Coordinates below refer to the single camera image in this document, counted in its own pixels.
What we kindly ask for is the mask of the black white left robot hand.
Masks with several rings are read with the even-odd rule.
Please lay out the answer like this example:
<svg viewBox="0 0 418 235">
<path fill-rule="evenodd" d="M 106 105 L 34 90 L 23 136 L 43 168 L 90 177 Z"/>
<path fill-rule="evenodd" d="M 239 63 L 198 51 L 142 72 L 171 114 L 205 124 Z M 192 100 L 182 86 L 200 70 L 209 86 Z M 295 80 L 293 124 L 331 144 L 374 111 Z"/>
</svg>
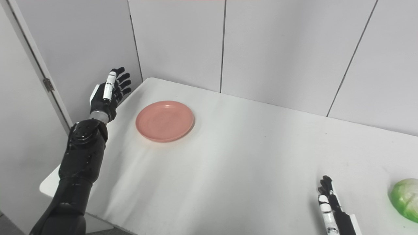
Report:
<svg viewBox="0 0 418 235">
<path fill-rule="evenodd" d="M 130 73 L 124 67 L 112 69 L 104 83 L 96 85 L 90 96 L 89 119 L 107 124 L 116 118 L 116 109 L 132 89 Z"/>
</svg>

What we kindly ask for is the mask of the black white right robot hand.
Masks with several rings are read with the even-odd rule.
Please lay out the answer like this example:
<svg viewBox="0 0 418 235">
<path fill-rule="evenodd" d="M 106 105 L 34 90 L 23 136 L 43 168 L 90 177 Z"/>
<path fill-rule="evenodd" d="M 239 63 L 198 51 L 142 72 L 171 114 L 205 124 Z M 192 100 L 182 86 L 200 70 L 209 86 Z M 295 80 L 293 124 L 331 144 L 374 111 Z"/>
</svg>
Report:
<svg viewBox="0 0 418 235">
<path fill-rule="evenodd" d="M 318 192 L 318 205 L 327 235 L 362 234 L 356 216 L 346 213 L 341 207 L 331 177 L 323 175 Z"/>
</svg>

